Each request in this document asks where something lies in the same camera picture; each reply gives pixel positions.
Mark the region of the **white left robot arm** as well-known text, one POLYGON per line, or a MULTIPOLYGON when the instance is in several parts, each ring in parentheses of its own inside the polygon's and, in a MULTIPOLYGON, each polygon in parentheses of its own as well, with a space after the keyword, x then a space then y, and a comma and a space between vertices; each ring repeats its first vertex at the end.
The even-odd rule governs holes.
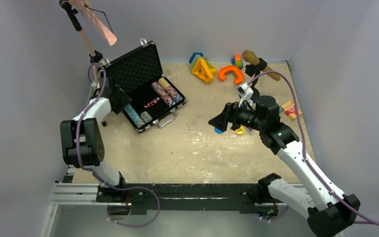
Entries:
POLYGON ((127 197, 122 174, 105 158, 105 147, 99 129, 100 123, 110 112, 119 114, 131 98, 117 83, 110 83, 91 98, 88 106, 72 120, 60 123, 63 160, 67 165, 87 171, 116 202, 127 197))

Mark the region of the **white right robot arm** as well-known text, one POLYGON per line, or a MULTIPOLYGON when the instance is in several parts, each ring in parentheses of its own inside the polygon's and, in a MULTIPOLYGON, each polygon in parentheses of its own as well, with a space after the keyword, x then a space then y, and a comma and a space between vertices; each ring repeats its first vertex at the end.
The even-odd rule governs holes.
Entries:
POLYGON ((318 237, 333 237, 355 223, 360 201, 346 195, 303 152, 303 144, 291 127, 280 120, 279 106, 272 96, 260 96, 255 108, 249 104, 226 103, 223 111, 209 120, 221 132, 228 124, 236 130, 241 126, 259 132, 262 143, 277 155, 301 181, 304 192, 282 178, 269 175, 260 180, 260 199, 280 200, 307 220, 318 237))

